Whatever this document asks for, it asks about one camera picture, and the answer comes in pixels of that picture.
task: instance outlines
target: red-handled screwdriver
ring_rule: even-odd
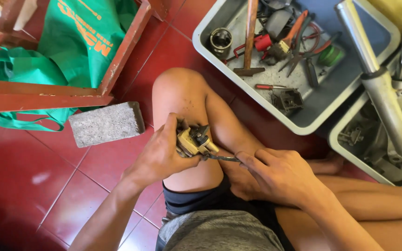
[[[283,86],[283,85],[269,85],[269,84],[256,84],[255,85],[256,89],[260,89],[260,90],[272,90],[272,89],[292,89],[289,88],[287,86]]]

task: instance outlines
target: green tote bag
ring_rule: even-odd
[[[134,0],[50,0],[38,50],[0,50],[0,80],[97,88],[137,13]],[[57,131],[77,108],[0,112],[0,126],[53,131],[36,122],[52,120]],[[32,122],[17,113],[44,115]]]

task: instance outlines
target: gray shirt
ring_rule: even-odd
[[[164,251],[284,251],[275,233],[245,211],[167,213],[162,224]]]

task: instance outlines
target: hammer head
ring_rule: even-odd
[[[264,67],[260,67],[260,68],[249,68],[249,69],[244,69],[244,68],[235,68],[234,72],[235,74],[237,74],[238,76],[244,76],[244,77],[252,77],[254,76],[254,74],[260,73],[265,71]]]

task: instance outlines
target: hammer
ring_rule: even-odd
[[[254,31],[257,20],[257,9],[259,0],[248,0],[248,20],[246,24],[246,45],[244,47],[243,68],[235,68],[238,76],[252,77],[256,73],[265,71],[264,67],[251,68],[252,50],[254,48]]]

